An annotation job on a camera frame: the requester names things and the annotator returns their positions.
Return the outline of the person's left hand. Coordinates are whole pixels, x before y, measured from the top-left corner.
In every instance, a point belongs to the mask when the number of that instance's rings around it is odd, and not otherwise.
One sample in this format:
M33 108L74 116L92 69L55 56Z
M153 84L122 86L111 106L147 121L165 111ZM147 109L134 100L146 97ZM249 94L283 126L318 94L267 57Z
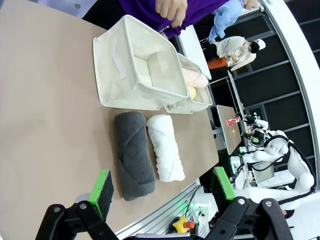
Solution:
M171 27L180 27L186 17L187 0L156 0L155 10L162 18L171 21Z

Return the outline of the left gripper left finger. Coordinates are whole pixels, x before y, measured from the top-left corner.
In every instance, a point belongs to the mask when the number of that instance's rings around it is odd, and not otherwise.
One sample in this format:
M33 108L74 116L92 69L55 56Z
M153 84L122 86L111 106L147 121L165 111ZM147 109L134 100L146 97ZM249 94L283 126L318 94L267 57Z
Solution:
M36 235L37 240L74 240L78 233L88 233L93 240L116 240L106 223L114 187L111 172L102 169L87 200L50 205Z

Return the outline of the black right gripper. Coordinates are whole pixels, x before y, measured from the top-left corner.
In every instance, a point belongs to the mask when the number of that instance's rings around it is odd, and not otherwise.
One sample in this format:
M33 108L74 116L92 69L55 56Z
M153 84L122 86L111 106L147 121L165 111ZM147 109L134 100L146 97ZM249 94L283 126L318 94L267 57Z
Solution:
M252 134L251 133L242 132L241 136L244 137L244 138L252 137L251 143L253 145L263 145L264 144L264 132L260 131L259 129L256 129Z

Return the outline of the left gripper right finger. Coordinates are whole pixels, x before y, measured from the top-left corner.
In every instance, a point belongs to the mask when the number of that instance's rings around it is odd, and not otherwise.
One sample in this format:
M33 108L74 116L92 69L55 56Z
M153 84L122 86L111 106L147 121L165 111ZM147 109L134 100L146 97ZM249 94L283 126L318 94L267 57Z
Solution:
M291 230L278 202L273 198L259 203L237 196L223 167L212 171L211 192L220 218L206 240L232 240L238 230L247 229L256 240L291 240Z

